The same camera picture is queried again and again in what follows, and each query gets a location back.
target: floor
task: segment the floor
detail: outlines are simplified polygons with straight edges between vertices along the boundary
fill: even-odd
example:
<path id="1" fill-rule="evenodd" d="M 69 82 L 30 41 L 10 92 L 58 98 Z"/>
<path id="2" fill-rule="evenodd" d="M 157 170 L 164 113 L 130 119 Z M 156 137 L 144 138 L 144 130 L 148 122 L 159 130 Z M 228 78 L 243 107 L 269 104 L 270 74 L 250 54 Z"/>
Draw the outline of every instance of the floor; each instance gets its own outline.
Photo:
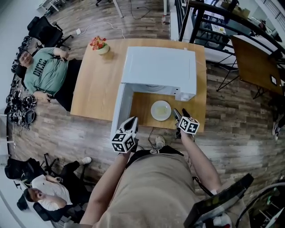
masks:
<path id="1" fill-rule="evenodd" d="M 162 1 L 133 0 L 135 16 L 145 13 L 145 9 L 137 10 L 136 7 L 146 5 L 151 9 L 141 20 L 132 18 L 128 1 L 118 0 L 118 3 L 123 19 L 118 17 L 113 4 L 103 1 L 97 8 L 94 0 L 73 0 L 67 2 L 49 20 L 56 20 L 67 35 L 74 34 L 77 28 L 84 31 L 88 25 L 107 21 L 114 27 L 124 29 L 126 38 L 169 39 L 170 26 L 161 24 Z M 67 42 L 71 47 L 70 56 L 82 58 L 88 42 L 96 35 L 107 39 L 122 38 L 121 31 L 112 30 L 108 24 L 95 25 L 84 35 L 74 36 L 74 39 Z M 262 187 L 277 179 L 283 170 L 285 134 L 281 132 L 279 140 L 273 140 L 272 115 L 267 105 L 268 94 L 253 100 L 256 88 L 238 80 L 216 92 L 227 70 L 210 64 L 207 68 L 205 131 L 197 134 L 196 143 L 213 162 L 222 182 L 239 179 L 247 173 L 253 175 L 254 183 L 244 198 L 247 201 Z M 237 72 L 231 73 L 229 80 L 236 74 Z M 110 122 L 70 116 L 56 101 L 38 104 L 36 113 L 37 119 L 30 130 L 21 130 L 19 127 L 12 130 L 12 125 L 9 125 L 9 137 L 13 134 L 16 142 L 16 148 L 10 146 L 12 157 L 21 160 L 33 157 L 41 161 L 44 153 L 49 153 L 51 159 L 60 159 L 56 167 L 60 168 L 68 162 L 90 156 L 93 162 L 85 172 L 88 180 L 98 180 L 114 161 L 116 154 L 112 152 L 109 142 Z M 148 142 L 151 131 L 151 127 L 139 127 L 137 138 L 139 145 L 145 149 L 151 148 Z M 189 161 L 181 141 L 175 139 L 174 130 L 155 128 L 150 137 L 152 143 L 159 134 L 165 138 L 166 144 L 182 151 Z M 203 196 L 198 187 L 197 194 Z"/>

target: wooden table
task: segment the wooden table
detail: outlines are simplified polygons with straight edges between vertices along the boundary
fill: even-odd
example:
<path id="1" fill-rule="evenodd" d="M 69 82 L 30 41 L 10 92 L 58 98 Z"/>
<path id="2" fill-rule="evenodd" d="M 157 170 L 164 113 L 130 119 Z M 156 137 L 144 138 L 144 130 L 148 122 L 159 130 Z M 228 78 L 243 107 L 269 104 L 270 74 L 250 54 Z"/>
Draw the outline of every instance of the wooden table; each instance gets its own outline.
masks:
<path id="1" fill-rule="evenodd" d="M 259 95 L 262 95 L 260 93 L 261 88 L 283 95 L 276 61 L 273 58 L 269 58 L 269 55 L 263 50 L 240 38 L 232 36 L 231 40 L 239 69 L 238 77 L 240 80 L 256 85 L 258 87 L 257 94 L 259 93 Z M 271 82 L 270 75 L 276 78 L 277 85 Z M 218 90 L 224 88 L 226 85 L 220 86 Z"/>
<path id="2" fill-rule="evenodd" d="M 195 51 L 197 71 L 197 94 L 188 102 L 176 101 L 174 96 L 134 93 L 130 116 L 137 116 L 139 124 L 175 129 L 175 119 L 157 121 L 151 116 L 151 106 L 157 100 L 165 100 L 171 108 L 182 113 L 185 108 L 200 122 L 199 132 L 204 131 L 207 79 L 204 47 L 178 41 L 159 39 L 125 39 L 107 42 L 110 51 L 98 55 L 88 45 L 83 57 L 73 95 L 71 114 L 112 121 L 119 84 L 129 46 L 165 47 Z"/>

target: railing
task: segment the railing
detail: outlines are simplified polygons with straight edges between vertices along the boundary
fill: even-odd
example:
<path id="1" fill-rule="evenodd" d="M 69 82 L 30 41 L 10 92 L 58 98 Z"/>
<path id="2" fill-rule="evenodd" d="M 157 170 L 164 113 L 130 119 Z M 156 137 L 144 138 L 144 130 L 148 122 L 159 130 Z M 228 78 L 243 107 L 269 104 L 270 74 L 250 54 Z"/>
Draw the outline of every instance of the railing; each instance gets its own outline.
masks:
<path id="1" fill-rule="evenodd" d="M 175 0 L 176 8 L 177 6 L 180 6 L 181 1 L 183 0 Z M 181 22 L 180 26 L 178 26 L 179 41 L 182 41 L 183 39 L 190 8 L 196 8 L 198 14 L 196 18 L 194 17 L 192 18 L 193 31 L 189 43 L 197 43 L 203 45 L 206 48 L 217 50 L 223 53 L 228 53 L 234 56 L 235 55 L 234 52 L 227 50 L 228 48 L 233 49 L 233 46 L 228 44 L 228 42 L 230 41 L 232 35 L 242 35 L 254 41 L 255 43 L 261 45 L 262 47 L 267 49 L 270 53 L 274 52 L 274 57 L 275 58 L 278 57 L 277 59 L 280 60 L 278 63 L 280 64 L 284 63 L 284 61 L 281 59 L 282 58 L 281 53 L 285 54 L 285 49 L 276 40 L 274 40 L 272 36 L 268 35 L 259 27 L 252 24 L 247 19 L 242 18 L 236 14 L 233 14 L 227 10 L 192 0 L 189 0 L 188 8 L 185 7 L 185 9 L 183 10 L 183 12 L 185 12 L 183 16 L 181 16 L 181 14 L 179 15 L 177 14 L 178 21 L 180 20 Z M 214 27 L 213 25 L 222 27 L 226 31 L 226 33 L 220 33 L 220 31 L 217 30 L 213 31 Z M 277 50 L 276 49 L 272 50 L 270 47 L 268 47 L 268 45 L 265 45 L 264 43 L 250 36 L 249 33 L 251 31 L 265 38 L 272 45 L 274 45 Z M 216 47 L 209 45 L 210 43 L 216 44 Z"/>
<path id="2" fill-rule="evenodd" d="M 271 11 L 271 13 L 275 16 L 275 19 L 285 30 L 285 16 L 281 13 L 279 8 L 271 0 L 261 0 L 261 1 Z"/>

